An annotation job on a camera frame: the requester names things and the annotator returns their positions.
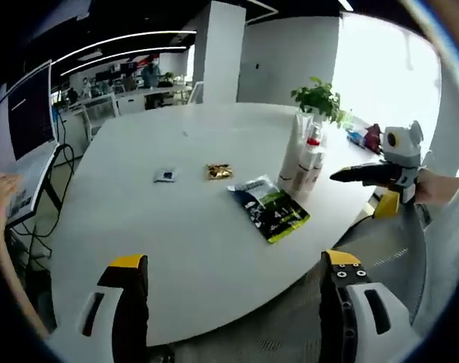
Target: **computer screen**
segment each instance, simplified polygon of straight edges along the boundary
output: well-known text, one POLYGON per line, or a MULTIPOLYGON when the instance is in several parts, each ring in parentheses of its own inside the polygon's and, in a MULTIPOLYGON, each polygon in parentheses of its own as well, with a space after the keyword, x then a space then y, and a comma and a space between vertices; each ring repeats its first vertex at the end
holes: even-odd
POLYGON ((51 114, 51 63, 0 88, 0 172, 19 174, 19 191, 6 211, 13 225, 35 212, 46 172, 59 145, 51 114))

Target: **small gold packet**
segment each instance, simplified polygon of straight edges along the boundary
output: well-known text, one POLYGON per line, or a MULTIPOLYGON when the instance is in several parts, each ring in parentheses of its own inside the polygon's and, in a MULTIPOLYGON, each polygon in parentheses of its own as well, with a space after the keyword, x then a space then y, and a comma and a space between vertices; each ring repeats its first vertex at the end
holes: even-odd
POLYGON ((206 168, 209 180, 232 178, 232 168, 229 164, 207 164, 206 168))

